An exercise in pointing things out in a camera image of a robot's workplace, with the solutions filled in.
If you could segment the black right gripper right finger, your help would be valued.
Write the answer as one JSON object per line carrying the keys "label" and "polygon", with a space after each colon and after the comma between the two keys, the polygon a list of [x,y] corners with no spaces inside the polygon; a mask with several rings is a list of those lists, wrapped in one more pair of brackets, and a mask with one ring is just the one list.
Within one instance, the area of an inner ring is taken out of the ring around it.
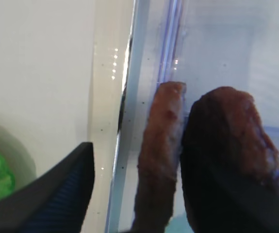
{"label": "black right gripper right finger", "polygon": [[232,171],[189,167],[187,202],[196,233],[279,233],[279,197]]}

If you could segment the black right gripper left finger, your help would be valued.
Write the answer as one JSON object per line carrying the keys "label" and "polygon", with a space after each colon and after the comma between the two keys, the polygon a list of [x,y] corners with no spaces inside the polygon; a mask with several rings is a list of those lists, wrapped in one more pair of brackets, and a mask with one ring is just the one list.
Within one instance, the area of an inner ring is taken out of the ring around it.
{"label": "black right gripper left finger", "polygon": [[82,142],[40,178],[0,200],[0,233],[79,233],[94,181],[93,144]]}

